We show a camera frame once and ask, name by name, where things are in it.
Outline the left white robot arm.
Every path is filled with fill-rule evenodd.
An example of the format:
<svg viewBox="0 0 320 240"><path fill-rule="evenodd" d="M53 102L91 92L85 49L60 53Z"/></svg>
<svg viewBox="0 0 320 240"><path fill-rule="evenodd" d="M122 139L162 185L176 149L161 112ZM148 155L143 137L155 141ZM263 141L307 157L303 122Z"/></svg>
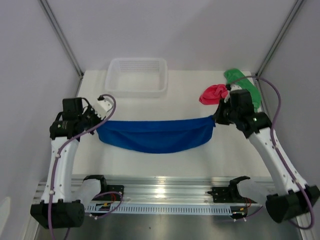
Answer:
<svg viewBox="0 0 320 240"><path fill-rule="evenodd" d="M31 216L45 229L78 228L84 222L85 208L91 200L103 200L109 188L103 175L88 175L78 190L72 192L75 155L81 140L115 112L116 103L106 95L90 104L84 97L65 98L49 128L51 160L40 202L32 204Z"/></svg>

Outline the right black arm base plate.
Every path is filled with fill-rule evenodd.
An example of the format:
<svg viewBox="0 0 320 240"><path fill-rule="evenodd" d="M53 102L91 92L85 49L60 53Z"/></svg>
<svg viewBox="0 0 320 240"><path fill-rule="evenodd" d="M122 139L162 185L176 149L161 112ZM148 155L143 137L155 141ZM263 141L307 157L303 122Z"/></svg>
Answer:
<svg viewBox="0 0 320 240"><path fill-rule="evenodd" d="M256 204L250 198L245 198L239 194L237 185L244 180L250 180L248 176L240 176L229 181L228 186L213 186L210 191L206 193L212 196L214 203L249 203Z"/></svg>

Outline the blue towel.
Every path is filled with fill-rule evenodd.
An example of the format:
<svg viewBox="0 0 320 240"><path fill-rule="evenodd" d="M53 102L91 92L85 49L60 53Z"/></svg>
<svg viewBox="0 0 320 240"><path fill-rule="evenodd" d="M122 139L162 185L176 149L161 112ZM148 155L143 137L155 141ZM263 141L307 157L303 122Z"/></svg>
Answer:
<svg viewBox="0 0 320 240"><path fill-rule="evenodd" d="M148 154L170 154L209 142L216 127L213 117L161 121L109 120L97 129L101 142Z"/></svg>

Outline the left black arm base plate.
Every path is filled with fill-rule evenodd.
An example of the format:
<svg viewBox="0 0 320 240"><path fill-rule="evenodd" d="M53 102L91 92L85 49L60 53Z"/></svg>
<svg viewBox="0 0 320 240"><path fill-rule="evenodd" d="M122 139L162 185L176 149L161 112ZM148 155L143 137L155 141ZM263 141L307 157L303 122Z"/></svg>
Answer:
<svg viewBox="0 0 320 240"><path fill-rule="evenodd" d="M96 196L93 200L94 201L109 201L109 202L116 202L120 201L121 197L120 194L123 195L125 187L123 185L108 185L104 190L101 191L102 193L108 194L102 196Z"/></svg>

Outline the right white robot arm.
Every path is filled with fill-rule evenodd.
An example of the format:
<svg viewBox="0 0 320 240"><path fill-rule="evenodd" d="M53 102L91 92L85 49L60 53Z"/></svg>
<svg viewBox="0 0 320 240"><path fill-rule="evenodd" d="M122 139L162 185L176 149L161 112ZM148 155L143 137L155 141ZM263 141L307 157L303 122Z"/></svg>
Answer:
<svg viewBox="0 0 320 240"><path fill-rule="evenodd" d="M271 194L250 177L241 176L229 182L229 198L234 202L248 198L264 206L276 223L309 213L313 225L313 206L320 190L316 185L309 185L292 165L269 117L264 112L255 112L250 92L231 90L228 97L219 101L213 118L220 125L234 124L243 133L262 158L276 190Z"/></svg>

